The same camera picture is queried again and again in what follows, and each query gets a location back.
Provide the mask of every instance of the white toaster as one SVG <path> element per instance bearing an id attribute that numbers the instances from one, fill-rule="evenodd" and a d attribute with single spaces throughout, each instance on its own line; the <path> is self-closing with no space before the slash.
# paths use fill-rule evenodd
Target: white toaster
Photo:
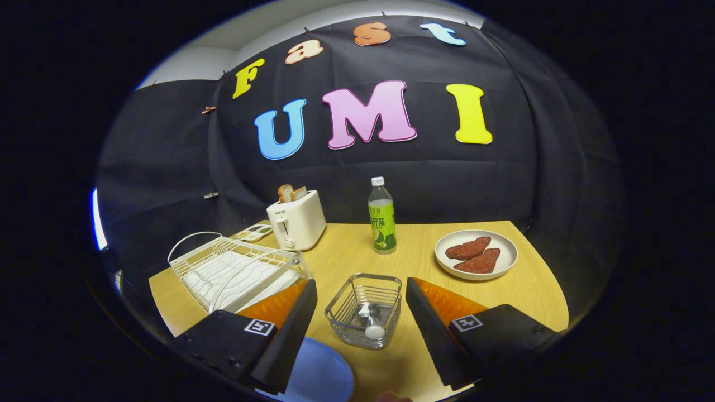
<path id="1" fill-rule="evenodd" d="M 315 190 L 310 190 L 298 201 L 276 202 L 266 212 L 278 247 L 308 250 L 325 230 L 325 215 Z"/>

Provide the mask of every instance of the plate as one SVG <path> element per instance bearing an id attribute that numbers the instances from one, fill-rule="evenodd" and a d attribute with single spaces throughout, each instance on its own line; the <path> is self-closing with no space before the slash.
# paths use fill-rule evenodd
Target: plate
<path id="1" fill-rule="evenodd" d="M 347 402 L 354 388 L 352 370 L 338 352 L 303 338 L 285 393 L 256 392 L 282 402 Z"/>
<path id="2" fill-rule="evenodd" d="M 454 269 L 454 266 L 461 263 L 461 260 L 448 258 L 445 252 L 448 248 L 460 245 L 465 242 L 470 242 L 477 237 L 489 236 L 491 242 L 487 248 L 499 248 L 501 253 L 496 260 L 496 266 L 491 273 L 466 273 L 464 271 Z M 442 237 L 435 246 L 435 256 L 440 266 L 448 273 L 466 280 L 490 280 L 504 275 L 516 262 L 518 251 L 516 246 L 508 238 L 487 230 L 460 230 L 459 232 L 450 233 Z"/>

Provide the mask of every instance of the meat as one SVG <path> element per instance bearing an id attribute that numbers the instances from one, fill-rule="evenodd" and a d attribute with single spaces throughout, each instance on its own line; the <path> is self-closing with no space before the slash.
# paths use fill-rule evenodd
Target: meat
<path id="1" fill-rule="evenodd" d="M 489 245 L 489 242 L 491 242 L 491 237 L 489 236 L 477 237 L 477 240 L 472 240 L 470 242 L 448 248 L 445 254 L 449 258 L 469 260 L 477 255 L 480 255 L 481 253 L 484 253 L 484 250 Z"/>
<path id="2" fill-rule="evenodd" d="M 484 253 L 477 255 L 471 260 L 458 263 L 454 268 L 466 273 L 492 273 L 499 254 L 501 254 L 501 250 L 498 248 L 488 248 L 484 250 Z"/>

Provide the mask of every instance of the white wall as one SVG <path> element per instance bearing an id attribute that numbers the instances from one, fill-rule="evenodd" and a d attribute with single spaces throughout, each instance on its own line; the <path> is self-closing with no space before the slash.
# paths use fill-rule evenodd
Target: white wall
<path id="1" fill-rule="evenodd" d="M 484 22 L 479 14 L 441 0 L 279 0 L 237 16 L 190 42 L 160 64 L 137 89 L 154 81 L 219 79 L 224 70 L 304 33 L 304 27 L 318 28 L 348 19 L 381 16 L 383 12 L 467 21 L 478 29 Z"/>

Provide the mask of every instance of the wooden table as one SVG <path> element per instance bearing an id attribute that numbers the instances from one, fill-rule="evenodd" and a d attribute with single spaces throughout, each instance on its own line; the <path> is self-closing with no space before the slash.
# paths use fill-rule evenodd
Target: wooden table
<path id="1" fill-rule="evenodd" d="M 499 233 L 519 251 L 509 272 L 494 280 L 471 282 L 446 273 L 435 258 L 435 244 L 458 230 L 479 229 Z M 398 225 L 397 250 L 378 255 L 372 250 L 370 225 L 328 223 L 313 249 L 304 251 L 308 269 L 315 277 L 317 307 L 306 336 L 340 353 L 355 375 L 351 401 L 374 402 L 384 391 L 410 396 L 414 402 L 437 401 L 462 390 L 442 385 L 415 319 L 405 302 L 408 277 L 417 277 L 464 295 L 486 307 L 508 303 L 554 331 L 568 326 L 568 308 L 551 270 L 529 241 L 509 221 Z M 257 244 L 278 248 L 275 236 Z M 398 277 L 403 282 L 403 306 L 390 345 L 366 350 L 343 343 L 325 318 L 325 306 L 345 281 L 355 273 Z M 177 336 L 207 314 L 184 289 L 171 269 L 149 279 L 159 312 Z"/>

